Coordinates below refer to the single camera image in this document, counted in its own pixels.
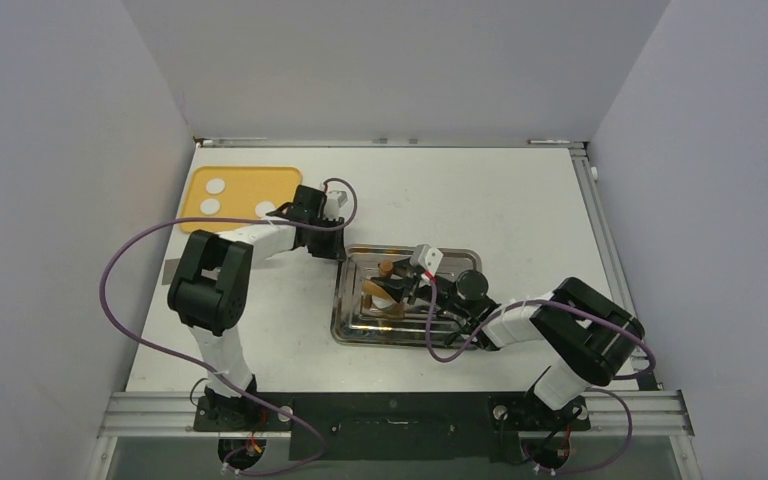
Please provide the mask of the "stainless steel tray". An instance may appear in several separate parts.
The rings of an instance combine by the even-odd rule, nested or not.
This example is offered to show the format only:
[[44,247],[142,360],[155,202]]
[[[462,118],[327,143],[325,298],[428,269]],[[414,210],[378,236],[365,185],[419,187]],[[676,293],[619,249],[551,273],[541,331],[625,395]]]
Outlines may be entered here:
[[[337,277],[331,333],[343,344],[425,347],[425,321],[428,302],[417,298],[413,304],[392,305],[380,309],[372,297],[363,292],[365,280],[378,276],[380,262],[409,260],[414,247],[400,245],[354,244],[347,248],[347,260],[340,264]],[[482,270],[478,253],[468,249],[442,248],[442,261],[437,279],[454,282],[470,269]],[[457,330],[465,320],[453,312],[435,308],[431,323],[431,340],[435,349],[457,349],[463,337]]]

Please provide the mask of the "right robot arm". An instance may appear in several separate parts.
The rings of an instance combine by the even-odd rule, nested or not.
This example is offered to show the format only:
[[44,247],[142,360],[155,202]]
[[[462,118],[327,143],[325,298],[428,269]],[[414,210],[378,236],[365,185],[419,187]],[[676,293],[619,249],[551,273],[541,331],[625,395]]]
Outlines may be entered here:
[[553,426],[588,388],[621,378],[621,367],[645,338],[636,317],[576,277],[542,296],[508,303],[493,300],[487,278],[474,269],[447,280],[419,267],[398,267],[368,280],[365,288],[390,304],[426,302],[427,324],[441,314],[456,317],[458,327],[446,342],[463,344],[452,355],[439,355],[431,333],[424,333],[426,349],[440,363],[454,361],[469,346],[499,351],[546,342],[558,359],[528,388],[524,403],[527,419],[539,428]]

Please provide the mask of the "wooden rolling pin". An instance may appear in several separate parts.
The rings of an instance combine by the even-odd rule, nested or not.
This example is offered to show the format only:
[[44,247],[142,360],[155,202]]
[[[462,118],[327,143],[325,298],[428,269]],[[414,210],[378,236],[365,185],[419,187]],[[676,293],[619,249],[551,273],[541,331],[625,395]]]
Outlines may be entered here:
[[[368,310],[371,314],[377,316],[391,318],[391,319],[403,319],[405,316],[405,304],[394,300],[392,297],[393,284],[390,280],[391,276],[397,271],[397,265],[390,260],[383,260],[378,263],[377,275],[365,279],[361,284],[362,297],[361,306]],[[370,297],[382,297],[392,299],[397,305],[389,311],[379,311],[371,308]]]

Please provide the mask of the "white dough piece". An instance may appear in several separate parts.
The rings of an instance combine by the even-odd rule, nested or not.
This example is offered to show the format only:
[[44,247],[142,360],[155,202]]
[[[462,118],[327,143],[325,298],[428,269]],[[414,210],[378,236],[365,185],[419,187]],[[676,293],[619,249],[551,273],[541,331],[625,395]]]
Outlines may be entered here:
[[397,305],[397,303],[392,299],[376,297],[376,296],[370,297],[370,304],[371,304],[371,308],[379,311],[389,311],[389,310],[392,310]]

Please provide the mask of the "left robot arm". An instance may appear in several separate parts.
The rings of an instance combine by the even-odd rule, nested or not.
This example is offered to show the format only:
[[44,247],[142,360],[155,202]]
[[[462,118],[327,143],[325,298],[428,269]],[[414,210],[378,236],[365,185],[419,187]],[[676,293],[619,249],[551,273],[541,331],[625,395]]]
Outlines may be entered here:
[[196,230],[188,237],[167,296],[195,339],[205,363],[204,410],[234,430],[254,426],[262,406],[253,398],[256,376],[247,365],[238,323],[253,267],[274,255],[304,248],[314,258],[342,262],[344,230],[355,218],[355,189],[300,185],[292,200],[250,225],[220,233]]

